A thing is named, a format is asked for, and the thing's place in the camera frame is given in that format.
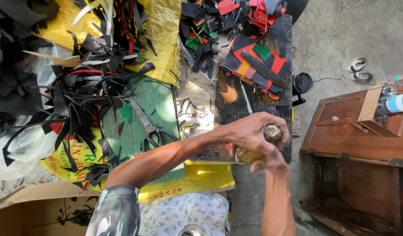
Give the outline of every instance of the hand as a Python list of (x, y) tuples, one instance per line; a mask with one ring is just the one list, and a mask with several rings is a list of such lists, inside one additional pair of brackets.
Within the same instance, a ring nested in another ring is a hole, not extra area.
[[(282, 131), (282, 137), (276, 146), (264, 138), (264, 128), (276, 125)], [(275, 153), (277, 148), (283, 148), (291, 142), (286, 121), (267, 112), (254, 113), (230, 124), (221, 126), (230, 132), (230, 141), (242, 148), (253, 150), (264, 155)]]
[[(231, 144), (231, 154), (232, 153), (235, 155), (236, 162), (239, 163), (241, 160), (238, 158), (238, 155), (236, 155), (236, 153), (238, 153), (238, 147), (234, 144)], [(258, 160), (251, 164), (251, 172), (256, 172), (259, 170), (267, 170), (271, 173), (287, 173), (288, 165), (286, 164), (282, 153), (280, 153), (279, 150), (276, 150), (276, 152), (266, 155), (263, 160)]]
[[(282, 137), (276, 146), (264, 139), (264, 128), (270, 124), (277, 125), (282, 131)], [(278, 148), (289, 145), (291, 141), (284, 119), (261, 112), (232, 122), (227, 126), (233, 135), (230, 155), (235, 156), (237, 162), (240, 161), (236, 155), (238, 153), (237, 148), (242, 147), (263, 153), (266, 156), (264, 160), (254, 162), (251, 165), (250, 170), (252, 172), (262, 169), (287, 168), (283, 156), (278, 150)]]

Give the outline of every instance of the person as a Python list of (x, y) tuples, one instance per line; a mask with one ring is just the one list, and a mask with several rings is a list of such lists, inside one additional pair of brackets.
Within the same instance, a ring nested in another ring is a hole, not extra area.
[[(282, 131), (276, 146), (264, 139), (263, 130), (269, 124), (277, 125)], [(113, 169), (95, 206), (86, 235), (228, 235), (226, 216), (229, 206), (218, 193), (189, 193), (138, 203), (139, 189), (145, 184), (207, 148), (228, 143), (232, 143), (230, 155), (235, 156), (237, 162), (239, 147), (266, 156), (250, 167), (251, 172), (265, 170), (262, 235), (295, 235), (288, 166), (278, 150), (290, 143), (290, 135), (285, 120), (266, 112), (254, 113), (207, 133), (150, 150)]]

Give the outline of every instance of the yellow cloth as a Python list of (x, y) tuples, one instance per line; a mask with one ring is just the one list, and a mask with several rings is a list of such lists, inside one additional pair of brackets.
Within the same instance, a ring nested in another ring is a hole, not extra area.
[[(47, 29), (40, 29), (41, 38), (50, 40), (61, 46), (73, 50), (72, 36), (67, 30), (75, 33), (78, 43), (82, 43), (89, 33), (93, 36), (100, 36), (101, 33), (92, 25), (100, 25), (99, 19), (93, 13), (85, 14), (78, 22), (76, 27), (72, 26), (75, 17), (81, 11), (72, 0), (56, 0), (60, 5), (57, 18), (47, 22)], [(141, 37), (141, 42), (146, 46), (147, 51), (143, 50), (143, 56), (148, 58), (136, 66), (125, 66), (126, 69), (139, 71), (146, 62), (152, 62), (155, 69), (145, 73), (145, 75), (178, 86), (178, 82), (170, 69), (177, 75), (181, 73), (178, 69), (180, 63), (180, 46), (178, 44), (178, 27), (181, 16), (180, 0), (147, 0), (146, 16), (148, 20), (142, 24), (146, 29), (146, 36), (152, 40), (155, 51), (158, 56), (152, 52), (146, 43), (146, 39)]]
[(56, 19), (47, 22), (47, 29), (40, 29), (40, 34), (37, 36), (73, 50), (72, 36), (67, 30), (75, 33), (78, 43), (82, 43), (88, 33), (95, 37), (102, 35), (92, 25), (92, 23), (95, 23), (99, 26), (99, 19), (93, 13), (85, 14), (76, 27), (74, 27), (72, 22), (81, 12), (81, 9), (72, 0), (55, 1), (60, 5)]

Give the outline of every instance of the green board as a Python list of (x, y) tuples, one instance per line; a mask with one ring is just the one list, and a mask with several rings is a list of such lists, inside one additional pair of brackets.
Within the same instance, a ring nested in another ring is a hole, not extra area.
[[(144, 82), (148, 80), (157, 81), (145, 75), (129, 79), (129, 83), (133, 85), (133, 88), (136, 88), (133, 99), (140, 106), (140, 108), (144, 110), (146, 116), (153, 126), (161, 127), (163, 130), (169, 131), (178, 137), (177, 120), (175, 118), (175, 108), (171, 90), (159, 83)], [(123, 94), (128, 93), (130, 93), (130, 90), (125, 89)], [(112, 148), (112, 153), (108, 156), (108, 159), (115, 154), (118, 154), (120, 146), (120, 160), (127, 157), (128, 154), (136, 155), (137, 153), (143, 153), (140, 150), (140, 144), (146, 137), (146, 131), (130, 102), (129, 105), (131, 106), (131, 123), (128, 123), (127, 121), (124, 123), (121, 136), (118, 135), (118, 124), (125, 121), (125, 119), (119, 116), (117, 112), (118, 109), (111, 108), (104, 116), (104, 134), (108, 140), (108, 143), (110, 144), (110, 147)], [(165, 143), (173, 142), (172, 139), (167, 136), (162, 137)], [(147, 148), (153, 149), (152, 145), (150, 144)], [(110, 171), (112, 171), (112, 168), (115, 166), (116, 164), (111, 165)], [(184, 176), (184, 164), (180, 164), (162, 178), (151, 182), (151, 184), (177, 179)]]

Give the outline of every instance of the cardboard box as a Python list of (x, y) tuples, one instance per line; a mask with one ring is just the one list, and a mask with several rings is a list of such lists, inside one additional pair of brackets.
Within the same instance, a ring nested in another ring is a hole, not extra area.
[(83, 236), (87, 227), (72, 222), (61, 225), (57, 217), (65, 219), (66, 212), (95, 207), (99, 196), (95, 190), (84, 191), (68, 181), (22, 187), (2, 198), (0, 204), (0, 235), (5, 236)]

